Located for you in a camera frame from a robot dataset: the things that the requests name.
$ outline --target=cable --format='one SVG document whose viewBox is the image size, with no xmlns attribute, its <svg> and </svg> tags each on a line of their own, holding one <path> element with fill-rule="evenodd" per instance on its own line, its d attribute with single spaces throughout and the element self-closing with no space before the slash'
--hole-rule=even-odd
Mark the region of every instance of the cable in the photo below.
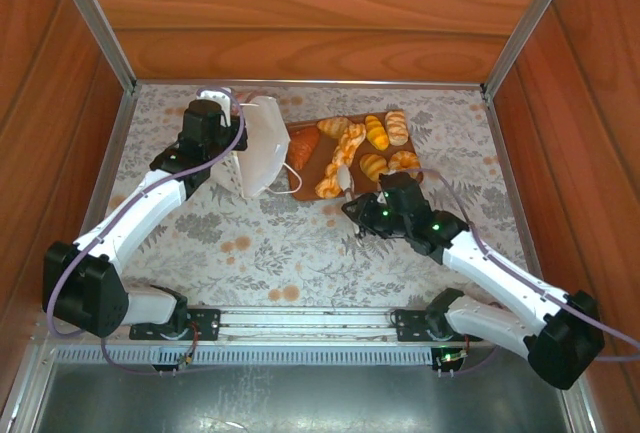
<svg viewBox="0 0 640 433">
<path fill-rule="evenodd" d="M 48 326 L 49 332 L 51 333 L 52 336 L 54 336 L 56 338 L 72 338 L 72 337 L 78 336 L 78 335 L 80 335 L 80 334 L 82 334 L 84 332 L 84 330 L 81 330 L 81 329 L 76 330 L 76 331 L 72 331 L 70 333 L 62 333 L 62 332 L 58 331 L 58 329 L 56 328 L 56 325 L 53 322 L 53 310 L 55 308 L 56 302 L 58 301 L 58 296 L 60 295 L 60 291 L 62 291 L 62 288 L 63 288 L 64 284 L 67 282 L 67 280 L 69 279 L 69 276 L 71 276 L 71 273 L 75 270 L 75 268 L 89 254 L 89 252 L 93 248 L 95 248 L 97 245 L 99 245 L 100 243 L 102 243 L 104 241 L 103 237 L 106 236 L 107 234 L 109 234 L 109 232 L 111 230 L 113 230 L 113 228 L 115 228 L 115 226 L 118 224 L 118 222 L 129 212 L 129 210 L 131 210 L 131 208 L 133 208 L 133 206 L 136 203 L 138 203 L 138 201 L 140 201 L 142 198 L 147 196 L 153 190 L 155 190 L 156 188 L 158 188 L 161 185 L 164 185 L 165 183 L 167 183 L 169 181 L 179 180 L 180 178 L 184 178 L 185 176 L 189 176 L 189 175 L 192 175 L 192 174 L 197 173 L 199 171 L 205 170 L 207 168 L 211 168 L 213 165 L 215 165 L 216 163 L 220 162 L 225 156 L 227 156 L 227 154 L 229 154 L 233 150 L 233 148 L 235 148 L 235 146 L 238 144 L 238 142 L 240 141 L 240 138 L 242 138 L 242 133 L 244 131 L 244 114 L 243 114 L 243 111 L 242 111 L 242 106 L 240 105 L 238 100 L 235 98 L 235 96 L 233 96 L 231 93 L 229 93 L 228 91 L 226 91 L 226 90 L 224 90 L 222 88 L 218 88 L 217 86 L 210 86 L 210 87 L 200 88 L 197 91 L 196 95 L 200 96 L 200 93 L 202 91 L 205 91 L 205 90 L 213 90 L 213 91 L 217 91 L 219 93 L 223 93 L 224 95 L 229 97 L 229 100 L 231 101 L 231 104 L 238 109 L 238 116 L 240 118 L 240 126 L 238 128 L 238 133 L 236 134 L 235 138 L 233 139 L 231 144 L 222 153 L 220 153 L 218 156 L 216 156 L 214 159 L 212 159 L 210 161 L 207 161 L 206 163 L 203 163 L 202 165 L 199 165 L 199 166 L 196 166 L 196 167 L 193 167 L 193 168 L 189 168 L 188 170 L 181 171 L 180 173 L 175 173 L 173 175 L 166 176 L 165 178 L 162 178 L 162 179 L 156 181 L 155 183 L 152 183 L 151 185 L 147 186 L 143 190 L 141 190 L 137 195 L 135 195 L 133 198 L 131 198 L 131 200 L 129 200 L 122 207 L 122 209 L 120 211 L 118 211 L 118 213 L 104 227 L 104 229 L 100 232 L 100 234 L 98 236 L 96 236 L 87 245 L 87 247 L 84 250 L 80 251 L 78 256 L 76 256 L 71 261 L 71 263 L 69 263 L 69 266 L 67 266 L 67 268 L 65 268 L 64 272 L 62 273 L 62 275 L 58 279 L 58 282 L 56 283 L 56 286 L 53 288 L 53 291 L 51 292 L 51 296 L 49 297 L 49 302 L 47 303 L 47 326 Z"/>
<path fill-rule="evenodd" d="M 473 239 L 475 240 L 476 244 L 478 245 L 478 248 L 480 249 L 482 254 L 486 258 L 488 258 L 494 265 L 496 265 L 502 271 L 507 273 L 509 276 L 515 278 L 516 280 L 520 281 L 521 283 L 523 283 L 524 285 L 529 287 L 531 290 L 535 291 L 543 299 L 549 300 L 554 305 L 558 306 L 559 308 L 562 308 L 563 310 L 567 311 L 568 313 L 572 314 L 573 316 L 581 319 L 585 323 L 588 323 L 589 325 L 591 325 L 591 326 L 593 326 L 595 328 L 598 328 L 599 330 L 602 330 L 602 331 L 604 331 L 606 333 L 609 333 L 610 335 L 614 336 L 615 338 L 618 338 L 619 340 L 622 340 L 622 341 L 630 344 L 631 346 L 635 347 L 636 350 L 638 350 L 638 353 L 636 353 L 635 355 L 628 355 L 628 356 L 598 356 L 598 357 L 596 357 L 596 361 L 622 362 L 622 363 L 624 363 L 624 362 L 629 362 L 629 361 L 638 361 L 638 360 L 640 360 L 640 341 L 638 341 L 638 340 L 636 340 L 634 338 L 631 338 L 629 335 L 626 335 L 626 334 L 622 333 L 621 331 L 616 330 L 615 328 L 611 328 L 610 326 L 607 326 L 604 323 L 601 323 L 600 321 L 591 318 L 590 316 L 585 315 L 581 311 L 578 311 L 575 308 L 573 308 L 572 306 L 569 306 L 566 303 L 563 303 L 562 301 L 558 300 L 556 297 L 554 297 L 552 295 L 549 295 L 547 293 L 547 291 L 545 291 L 543 288 L 540 288 L 538 285 L 536 285 L 535 283 L 531 282 L 527 278 L 524 278 L 524 277 L 520 276 L 516 271 L 512 270 L 508 265 L 505 265 L 499 259 L 495 258 L 491 254 L 491 252 L 487 249 L 486 244 L 480 238 L 480 234 L 478 233 L 478 229 L 477 229 L 475 223 L 473 223 L 473 221 L 471 221 L 469 219 L 469 215 L 467 214 L 467 210 L 464 207 L 464 204 L 462 203 L 462 199 L 460 198 L 458 193 L 456 193 L 456 191 L 453 189 L 453 187 L 449 184 L 449 182 L 440 174 L 440 172 L 438 170 L 432 170 L 430 168 L 416 168 L 416 169 L 403 170 L 403 171 L 406 171 L 407 173 L 423 172 L 423 173 L 426 173 L 428 175 L 434 175 L 434 176 L 438 177 L 438 179 L 444 184 L 444 186 L 447 188 L 447 190 L 449 190 L 449 192 L 453 196 L 454 200 L 456 201 L 456 203 L 458 205 L 458 208 L 462 212 L 462 216 L 464 217 L 465 221 L 469 224 L 469 228 L 471 230 L 471 234 L 473 235 Z"/>
</svg>

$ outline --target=white face mask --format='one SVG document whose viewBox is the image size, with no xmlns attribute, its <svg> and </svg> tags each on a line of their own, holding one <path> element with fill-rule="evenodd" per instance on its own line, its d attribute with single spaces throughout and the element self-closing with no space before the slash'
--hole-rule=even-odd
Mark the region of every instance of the white face mask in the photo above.
<svg viewBox="0 0 640 433">
<path fill-rule="evenodd" d="M 224 95 L 215 93 L 203 91 L 199 98 L 219 102 L 228 119 L 229 100 L 220 101 Z M 256 96 L 251 99 L 251 103 L 244 104 L 242 110 L 247 125 L 247 149 L 234 151 L 228 155 L 228 158 L 214 165 L 211 168 L 211 177 L 229 191 L 250 199 L 268 190 L 284 166 L 298 178 L 297 188 L 293 191 L 272 191 L 272 193 L 284 194 L 298 191 L 302 181 L 298 174 L 285 163 L 290 139 L 276 99 L 269 96 Z"/>
</svg>

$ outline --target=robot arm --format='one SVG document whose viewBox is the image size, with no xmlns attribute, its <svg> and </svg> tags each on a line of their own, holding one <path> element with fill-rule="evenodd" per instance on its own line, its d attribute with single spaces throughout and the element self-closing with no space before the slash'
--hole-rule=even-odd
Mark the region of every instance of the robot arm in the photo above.
<svg viewBox="0 0 640 433">
<path fill-rule="evenodd" d="M 469 225 L 449 212 L 431 209 L 408 173 L 381 175 L 380 186 L 382 193 L 362 195 L 342 207 L 361 232 L 404 238 L 416 252 L 470 278 L 510 310 L 447 289 L 425 311 L 430 336 L 445 340 L 457 333 L 484 338 L 526 358 L 551 385 L 569 388 L 602 350 L 604 338 L 600 330 L 547 298 L 598 319 L 593 298 L 548 285 L 483 245 L 513 274 L 507 273 L 481 251 Z"/>
<path fill-rule="evenodd" d="M 120 275 L 140 243 L 172 210 L 184 203 L 210 176 L 210 169 L 170 178 L 217 157 L 236 137 L 238 118 L 231 117 L 229 100 L 223 94 L 189 104 L 177 141 L 158 155 L 136 188 L 111 215 L 72 245 L 54 243 L 45 255 L 43 308 L 47 309 L 54 287 L 81 251 L 91 249 L 65 282 L 55 303 L 54 315 L 99 337 L 110 335 L 120 325 L 152 323 L 179 333 L 186 323 L 186 298 L 167 288 L 129 289 Z M 246 150 L 242 132 L 235 150 Z M 147 188 L 164 181 L 152 191 Z M 133 207 L 125 205 L 135 201 Z M 107 226 L 118 219 L 112 229 Z"/>
</svg>

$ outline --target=pastry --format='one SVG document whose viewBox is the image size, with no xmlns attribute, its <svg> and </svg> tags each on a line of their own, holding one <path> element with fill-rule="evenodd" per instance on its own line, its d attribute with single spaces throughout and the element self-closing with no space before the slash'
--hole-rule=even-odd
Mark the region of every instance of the pastry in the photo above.
<svg viewBox="0 0 640 433">
<path fill-rule="evenodd" d="M 351 124 L 344 130 L 338 141 L 338 146 L 333 150 L 331 163 L 327 165 L 324 178 L 316 185 L 316 195 L 320 198 L 335 198 L 342 189 L 338 185 L 338 167 L 340 165 L 351 166 L 356 150 L 362 144 L 366 136 L 364 125 Z"/>
<path fill-rule="evenodd" d="M 415 153 L 410 151 L 399 151 L 389 158 L 389 170 L 402 171 L 420 168 L 420 160 Z M 418 176 L 418 173 L 409 173 L 412 178 Z"/>
<path fill-rule="evenodd" d="M 380 175 L 389 173 L 387 160 L 380 155 L 367 154 L 360 158 L 360 169 L 374 183 L 378 182 Z"/>
<path fill-rule="evenodd" d="M 287 163 L 294 170 L 300 171 L 311 158 L 313 150 L 318 146 L 320 131 L 315 126 L 310 126 L 294 131 L 291 133 L 290 138 Z"/>
<path fill-rule="evenodd" d="M 407 120 L 404 117 L 404 111 L 389 111 L 385 115 L 384 121 L 387 125 L 389 142 L 393 146 L 402 146 L 409 141 L 409 130 L 407 129 Z"/>
<path fill-rule="evenodd" d="M 367 127 L 367 140 L 378 150 L 386 150 L 389 147 L 389 135 L 384 131 L 384 126 L 378 118 L 369 115 L 364 119 Z"/>
<path fill-rule="evenodd" d="M 317 124 L 318 129 L 321 132 L 335 140 L 340 139 L 344 130 L 346 130 L 349 125 L 353 125 L 353 123 L 344 116 L 336 116 L 334 118 L 320 120 Z"/>
</svg>

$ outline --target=wooden wall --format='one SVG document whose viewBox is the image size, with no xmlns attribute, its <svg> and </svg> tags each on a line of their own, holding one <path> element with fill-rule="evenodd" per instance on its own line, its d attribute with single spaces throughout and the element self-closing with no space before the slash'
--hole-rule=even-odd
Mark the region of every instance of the wooden wall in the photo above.
<svg viewBox="0 0 640 433">
<path fill-rule="evenodd" d="M 554 0 L 495 98 L 547 280 L 640 338 L 640 0 Z M 632 354 L 608 341 L 608 354 Z M 608 431 L 640 431 L 640 365 L 588 370 Z"/>
<path fill-rule="evenodd" d="M 122 89 L 72 0 L 0 0 L 0 405 L 40 311 L 43 255 L 79 232 Z"/>
<path fill-rule="evenodd" d="M 531 0 L 98 0 L 137 76 L 483 82 Z"/>
</svg>

